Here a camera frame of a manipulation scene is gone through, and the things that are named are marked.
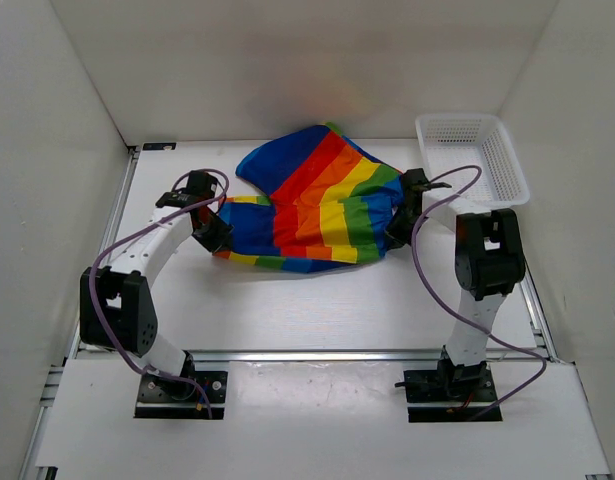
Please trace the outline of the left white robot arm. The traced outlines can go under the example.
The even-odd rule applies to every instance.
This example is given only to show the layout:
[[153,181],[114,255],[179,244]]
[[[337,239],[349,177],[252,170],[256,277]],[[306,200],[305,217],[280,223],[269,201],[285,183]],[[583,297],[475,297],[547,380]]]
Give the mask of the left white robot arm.
[[228,187],[216,169],[184,174],[156,201],[147,225],[101,252],[80,279],[82,342],[115,351],[134,372],[161,379],[175,400],[202,389],[191,355],[160,333],[151,288],[185,241],[194,239],[211,254],[230,248],[233,228],[218,215]]

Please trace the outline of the rainbow striped shorts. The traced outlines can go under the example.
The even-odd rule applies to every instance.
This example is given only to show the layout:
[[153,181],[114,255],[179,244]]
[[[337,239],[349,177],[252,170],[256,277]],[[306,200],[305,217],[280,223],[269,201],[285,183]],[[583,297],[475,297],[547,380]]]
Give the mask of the rainbow striped shorts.
[[297,273],[371,264],[404,201],[401,171],[328,125],[271,140],[236,175],[258,191],[228,198],[219,216],[232,243],[218,257]]

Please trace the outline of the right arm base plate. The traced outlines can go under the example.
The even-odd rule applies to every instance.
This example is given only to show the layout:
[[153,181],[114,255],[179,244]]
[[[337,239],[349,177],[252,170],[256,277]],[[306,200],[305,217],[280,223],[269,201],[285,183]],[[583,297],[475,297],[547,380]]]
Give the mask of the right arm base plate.
[[501,422],[492,372],[485,361],[455,366],[440,359],[434,369],[405,370],[394,384],[405,392],[409,423]]

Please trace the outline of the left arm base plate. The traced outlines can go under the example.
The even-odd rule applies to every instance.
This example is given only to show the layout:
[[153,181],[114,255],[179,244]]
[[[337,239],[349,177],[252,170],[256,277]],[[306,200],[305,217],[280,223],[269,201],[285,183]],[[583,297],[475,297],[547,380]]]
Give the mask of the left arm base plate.
[[172,382],[154,375],[144,375],[139,383],[134,408],[137,419],[222,420],[228,386],[227,371],[196,371],[196,383],[205,392],[204,397],[192,386]]

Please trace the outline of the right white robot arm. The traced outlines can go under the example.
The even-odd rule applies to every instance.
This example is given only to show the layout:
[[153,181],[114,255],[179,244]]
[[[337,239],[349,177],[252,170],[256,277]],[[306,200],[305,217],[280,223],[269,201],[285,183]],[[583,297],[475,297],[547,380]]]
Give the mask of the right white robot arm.
[[516,214],[452,191],[424,170],[400,177],[404,200],[385,230],[392,247],[411,245],[431,218],[455,234],[454,269],[461,287],[458,320],[434,370],[408,371],[400,383],[416,402],[463,399],[487,384],[488,333],[506,297],[525,276]]

